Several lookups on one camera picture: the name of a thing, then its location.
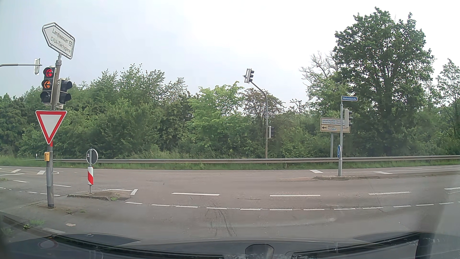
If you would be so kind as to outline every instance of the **windshield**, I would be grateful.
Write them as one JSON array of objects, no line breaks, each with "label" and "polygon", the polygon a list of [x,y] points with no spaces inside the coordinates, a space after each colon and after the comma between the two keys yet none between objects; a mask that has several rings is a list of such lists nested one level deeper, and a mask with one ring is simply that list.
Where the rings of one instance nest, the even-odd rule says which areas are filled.
[{"label": "windshield", "polygon": [[0,0],[3,242],[460,236],[455,10]]}]

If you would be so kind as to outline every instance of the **road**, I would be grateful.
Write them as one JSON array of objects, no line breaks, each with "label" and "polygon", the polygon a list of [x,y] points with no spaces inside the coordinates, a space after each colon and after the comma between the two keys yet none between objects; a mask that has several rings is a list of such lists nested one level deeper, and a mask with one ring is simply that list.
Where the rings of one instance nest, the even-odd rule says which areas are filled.
[{"label": "road", "polygon": [[[88,190],[85,169],[55,168],[56,209],[44,168],[0,166],[0,210],[66,233],[140,239],[341,238],[392,230],[460,235],[460,177],[324,181],[337,170],[168,171],[94,169],[93,190],[126,201],[67,197]],[[460,171],[460,165],[347,169],[344,175]]]}]

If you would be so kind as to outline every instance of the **triangular sign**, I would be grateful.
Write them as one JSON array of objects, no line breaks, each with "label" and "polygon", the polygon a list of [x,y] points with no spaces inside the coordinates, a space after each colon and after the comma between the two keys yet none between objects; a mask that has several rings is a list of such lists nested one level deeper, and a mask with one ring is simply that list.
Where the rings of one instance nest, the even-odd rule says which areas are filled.
[{"label": "triangular sign", "polygon": [[35,111],[38,122],[49,145],[56,134],[57,129],[61,126],[67,111]]}]

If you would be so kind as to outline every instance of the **overcast sky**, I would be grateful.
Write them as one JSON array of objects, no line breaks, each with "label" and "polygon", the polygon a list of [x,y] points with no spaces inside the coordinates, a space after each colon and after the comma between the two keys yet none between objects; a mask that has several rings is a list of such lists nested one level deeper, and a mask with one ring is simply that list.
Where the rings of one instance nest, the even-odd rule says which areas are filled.
[{"label": "overcast sky", "polygon": [[[299,68],[309,65],[311,54],[331,50],[335,31],[374,6],[396,19],[413,13],[437,59],[434,77],[447,58],[460,65],[460,4],[439,0],[0,0],[0,64],[35,58],[54,64],[58,54],[47,46],[41,27],[56,22],[75,37],[74,57],[63,57],[61,77],[77,83],[142,63],[145,70],[164,71],[167,81],[184,77],[195,93],[198,86],[235,81],[248,87],[242,75],[252,68],[254,82],[284,102],[305,100]],[[43,75],[34,75],[33,67],[1,67],[0,78],[1,95],[20,96]]]}]

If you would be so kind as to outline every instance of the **grass verge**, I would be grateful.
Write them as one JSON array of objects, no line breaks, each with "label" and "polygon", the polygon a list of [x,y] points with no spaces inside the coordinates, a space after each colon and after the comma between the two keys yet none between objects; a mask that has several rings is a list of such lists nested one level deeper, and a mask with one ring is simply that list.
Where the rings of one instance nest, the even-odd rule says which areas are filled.
[{"label": "grass verge", "polygon": [[[0,156],[1,166],[46,167],[45,161]],[[392,161],[392,162],[344,162],[343,168],[382,168],[430,165],[460,165],[460,160]],[[86,168],[84,163],[54,162],[54,168]],[[278,163],[278,164],[101,164],[94,168],[105,169],[157,169],[157,170],[295,170],[337,169],[337,163]]]}]

